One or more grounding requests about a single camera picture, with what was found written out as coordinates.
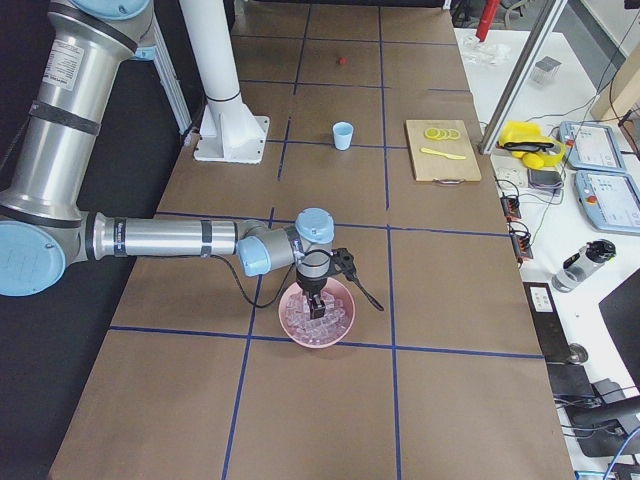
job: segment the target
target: white desk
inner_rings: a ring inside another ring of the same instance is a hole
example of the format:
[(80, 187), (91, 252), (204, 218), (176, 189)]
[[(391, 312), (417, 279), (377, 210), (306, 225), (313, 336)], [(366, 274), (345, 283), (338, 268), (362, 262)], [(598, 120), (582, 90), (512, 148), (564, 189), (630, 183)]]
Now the white desk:
[[(456, 37), (461, 39), (473, 35), (474, 30), (456, 29)], [(472, 63), (464, 61), (464, 68), (478, 118), (488, 122), (504, 90), (511, 71), (526, 42), (528, 32), (491, 31), (487, 45), (506, 45), (510, 53), (506, 61), (498, 65)], [(508, 118), (526, 120), (530, 117), (550, 113), (564, 113), (581, 106), (595, 95), (595, 89), (586, 72), (580, 65), (569, 43), (561, 33), (553, 33), (542, 49), (540, 58), (548, 55), (562, 62), (553, 82), (544, 87), (532, 81), (525, 84)], [(581, 108), (566, 117), (547, 117), (537, 120), (543, 132), (548, 133), (562, 120), (581, 121), (587, 108)], [(614, 126), (617, 140), (623, 150), (629, 150), (624, 137)], [(503, 153), (492, 154), (496, 171), (504, 168), (518, 169), (524, 172), (520, 162)], [(627, 170), (640, 183), (640, 164), (633, 156), (625, 155)], [(640, 268), (640, 237), (600, 232), (587, 220), (578, 203), (574, 182), (574, 172), (566, 169), (564, 199), (559, 206), (549, 207), (542, 228), (533, 244), (534, 259), (525, 262), (521, 277), (527, 282), (550, 282), (552, 275), (562, 262), (575, 253), (583, 244), (598, 238), (607, 238), (616, 245), (617, 256), (602, 270), (585, 281), (571, 293), (553, 291), (562, 325), (568, 341), (580, 343), (589, 352), (589, 361), (584, 365), (592, 382), (610, 378), (622, 387), (633, 382), (608, 334), (602, 320), (598, 303), (633, 272)], [(521, 188), (521, 193), (536, 193)], [(546, 205), (533, 197), (521, 199), (520, 210), (525, 223), (532, 233), (540, 225)], [(625, 392), (627, 396), (637, 395), (635, 390)], [(607, 460), (591, 459), (582, 455), (577, 441), (567, 438), (567, 447), (571, 454), (575, 470), (603, 471)]]

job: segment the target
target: water bottle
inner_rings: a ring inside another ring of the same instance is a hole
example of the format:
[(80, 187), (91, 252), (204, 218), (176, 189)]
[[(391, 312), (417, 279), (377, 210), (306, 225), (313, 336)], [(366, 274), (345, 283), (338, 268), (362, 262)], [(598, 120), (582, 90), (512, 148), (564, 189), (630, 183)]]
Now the water bottle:
[(570, 292), (615, 256), (616, 246), (609, 240), (588, 242), (564, 261), (562, 270), (551, 279), (551, 285), (560, 292)]

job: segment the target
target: crumpled plastic bag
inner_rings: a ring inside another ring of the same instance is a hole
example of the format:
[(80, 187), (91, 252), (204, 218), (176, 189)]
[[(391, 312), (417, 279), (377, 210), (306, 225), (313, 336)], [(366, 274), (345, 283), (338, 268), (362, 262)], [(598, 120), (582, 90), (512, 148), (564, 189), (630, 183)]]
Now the crumpled plastic bag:
[(478, 65), (500, 65), (509, 59), (511, 51), (511, 48), (501, 43), (480, 42), (475, 35), (461, 38), (459, 47), (464, 61)]

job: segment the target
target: wooden cutting board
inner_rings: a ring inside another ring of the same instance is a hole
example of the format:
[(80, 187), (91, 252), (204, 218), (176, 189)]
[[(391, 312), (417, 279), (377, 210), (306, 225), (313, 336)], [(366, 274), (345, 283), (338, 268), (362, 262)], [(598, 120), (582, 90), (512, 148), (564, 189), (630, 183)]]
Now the wooden cutting board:
[[(413, 174), (418, 182), (482, 180), (476, 161), (475, 149), (469, 141), (467, 129), (462, 120), (407, 120), (405, 122), (409, 151), (413, 163)], [(460, 132), (457, 140), (431, 140), (424, 132), (429, 128), (454, 128)], [(464, 160), (450, 160), (438, 155), (422, 153), (426, 147), (441, 152), (464, 155)]]

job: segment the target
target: light blue cup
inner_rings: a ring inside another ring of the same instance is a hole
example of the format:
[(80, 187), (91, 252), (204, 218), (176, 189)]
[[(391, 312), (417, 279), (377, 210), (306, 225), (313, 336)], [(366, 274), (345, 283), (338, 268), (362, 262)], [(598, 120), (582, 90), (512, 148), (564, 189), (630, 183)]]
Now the light blue cup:
[(333, 126), (333, 143), (338, 150), (346, 150), (351, 145), (353, 137), (353, 125), (347, 122), (338, 122)]

